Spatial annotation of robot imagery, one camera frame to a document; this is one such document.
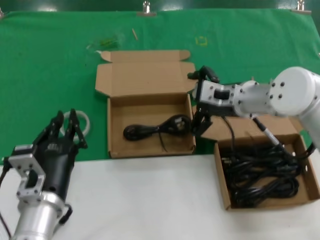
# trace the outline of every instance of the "green cloth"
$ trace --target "green cloth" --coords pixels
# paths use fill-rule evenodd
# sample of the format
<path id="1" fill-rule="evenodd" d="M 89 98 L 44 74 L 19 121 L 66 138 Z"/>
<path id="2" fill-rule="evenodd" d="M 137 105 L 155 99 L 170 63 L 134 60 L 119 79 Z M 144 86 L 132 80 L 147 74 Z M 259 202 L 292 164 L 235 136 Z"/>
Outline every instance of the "green cloth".
<path id="1" fill-rule="evenodd" d="M 95 91 L 95 50 L 106 39 L 117 50 L 191 52 L 196 68 L 212 67 L 221 82 L 254 76 L 267 83 L 301 66 L 319 73 L 320 40 L 311 16 L 281 9 L 197 9 L 158 12 L 13 12 L 0 21 L 0 154 L 29 144 L 55 116 L 87 113 L 87 150 L 77 160 L 108 159 L 107 97 Z M 212 153 L 201 139 L 197 153 Z"/>

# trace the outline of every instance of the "robotic arm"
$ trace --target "robotic arm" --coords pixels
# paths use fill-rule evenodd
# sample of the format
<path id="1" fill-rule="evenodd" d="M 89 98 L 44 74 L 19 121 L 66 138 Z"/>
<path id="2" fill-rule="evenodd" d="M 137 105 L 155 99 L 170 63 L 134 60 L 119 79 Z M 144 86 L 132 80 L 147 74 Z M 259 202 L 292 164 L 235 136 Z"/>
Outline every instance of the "robotic arm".
<path id="1" fill-rule="evenodd" d="M 51 240 L 56 226 L 72 214 L 65 203 L 71 172 L 79 149 L 88 146 L 74 109 L 65 136 L 59 137 L 63 124 L 64 115 L 59 111 L 32 144 L 16 146 L 4 158 L 4 172 L 14 168 L 21 176 L 16 192 L 20 218 L 11 240 Z M 75 134 L 79 143 L 74 143 Z"/>
<path id="2" fill-rule="evenodd" d="M 216 74 L 203 66 L 199 71 L 189 73 L 188 78 L 198 80 L 192 93 L 197 103 L 192 122 L 196 136 L 201 136 L 210 127 L 211 116 L 254 119 L 270 114 L 297 117 L 315 147 L 320 149 L 320 75 L 302 67 L 290 67 L 269 84 L 250 80 L 222 85 Z"/>

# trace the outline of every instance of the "box lid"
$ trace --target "box lid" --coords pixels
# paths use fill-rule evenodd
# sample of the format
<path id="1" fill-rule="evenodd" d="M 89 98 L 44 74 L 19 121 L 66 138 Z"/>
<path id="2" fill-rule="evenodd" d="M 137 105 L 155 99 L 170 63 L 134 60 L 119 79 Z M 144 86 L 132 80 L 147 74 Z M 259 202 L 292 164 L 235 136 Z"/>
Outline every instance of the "box lid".
<path id="1" fill-rule="evenodd" d="M 103 51 L 107 62 L 97 67 L 95 89 L 110 97 L 186 93 L 195 87 L 188 50 Z"/>
<path id="2" fill-rule="evenodd" d="M 230 122 L 236 139 L 251 137 L 263 137 L 265 134 L 259 130 L 256 124 L 249 118 L 227 117 Z M 262 115 L 258 119 L 275 136 L 285 136 L 299 134 L 302 126 L 298 119 L 294 117 L 279 117 L 271 115 Z M 201 137 L 223 142 L 231 139 L 230 130 L 221 117 L 212 116 L 212 125 L 202 134 Z"/>

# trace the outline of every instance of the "white table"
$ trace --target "white table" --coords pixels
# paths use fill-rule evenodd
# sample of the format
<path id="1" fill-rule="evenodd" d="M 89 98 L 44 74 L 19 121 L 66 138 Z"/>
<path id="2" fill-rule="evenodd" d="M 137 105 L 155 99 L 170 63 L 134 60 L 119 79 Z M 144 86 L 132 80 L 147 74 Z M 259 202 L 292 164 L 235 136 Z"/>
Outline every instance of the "white table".
<path id="1" fill-rule="evenodd" d="M 320 155 L 312 162 L 320 179 Z M 20 178 L 10 171 L 0 210 L 12 232 Z M 295 208 L 224 210 L 213 155 L 77 162 L 73 215 L 54 240 L 319 240 L 320 201 Z M 0 226 L 0 239 L 8 239 Z"/>

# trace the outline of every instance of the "cardboard box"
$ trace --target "cardboard box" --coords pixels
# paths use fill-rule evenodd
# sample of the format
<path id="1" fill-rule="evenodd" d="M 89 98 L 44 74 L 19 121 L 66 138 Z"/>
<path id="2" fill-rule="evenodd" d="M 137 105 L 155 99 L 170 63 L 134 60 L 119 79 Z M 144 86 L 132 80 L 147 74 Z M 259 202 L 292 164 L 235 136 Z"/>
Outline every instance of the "cardboard box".
<path id="1" fill-rule="evenodd" d="M 187 50 L 103 51 L 101 57 L 110 63 L 97 67 L 95 89 L 108 95 L 107 138 L 112 158 L 192 154 L 195 138 L 154 134 L 139 141 L 123 137 L 124 128 L 132 124 L 160 125 L 176 114 L 191 119 L 188 91 L 195 81 L 187 74 L 195 71 Z"/>
<path id="2" fill-rule="evenodd" d="M 251 119 L 239 117 L 228 117 L 227 119 L 234 130 L 236 147 L 270 143 L 270 140 Z M 213 121 L 212 126 L 202 136 L 217 141 L 214 146 L 214 159 L 224 207 L 226 210 L 243 210 L 245 208 L 236 208 L 231 201 L 220 155 L 220 151 L 225 151 L 231 146 L 230 130 L 220 117 L 212 117 L 211 120 Z M 264 115 L 260 116 L 259 120 L 281 143 L 285 144 L 286 149 L 291 153 L 295 152 L 299 155 L 306 150 L 304 140 L 299 134 L 301 125 L 296 119 Z M 309 158 L 302 161 L 302 169 L 302 174 L 296 178 L 299 182 L 299 190 L 296 196 L 284 199 L 268 198 L 258 205 L 257 209 L 293 207 L 320 199 L 318 181 Z M 271 177 L 261 179 L 256 185 L 265 185 L 273 179 Z"/>

